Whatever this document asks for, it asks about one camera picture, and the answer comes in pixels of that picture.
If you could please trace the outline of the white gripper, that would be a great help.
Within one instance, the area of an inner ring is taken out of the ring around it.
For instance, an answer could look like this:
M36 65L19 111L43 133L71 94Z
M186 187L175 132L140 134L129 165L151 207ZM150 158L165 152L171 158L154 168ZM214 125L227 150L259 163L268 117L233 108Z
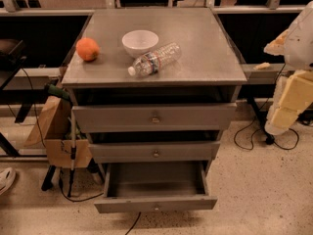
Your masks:
M284 44L289 31L286 29L268 43L263 51L273 56L284 55ZM297 70L290 77L280 76L269 108L265 130L272 135L286 132L313 103L313 71Z

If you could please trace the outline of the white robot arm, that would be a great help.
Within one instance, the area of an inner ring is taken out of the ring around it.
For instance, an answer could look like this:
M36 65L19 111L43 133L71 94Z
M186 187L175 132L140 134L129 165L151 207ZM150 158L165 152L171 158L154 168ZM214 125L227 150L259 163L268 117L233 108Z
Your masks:
M264 52L282 55L295 69L291 76L278 78L265 123L267 133L281 135L313 103L313 1L287 30L265 46Z

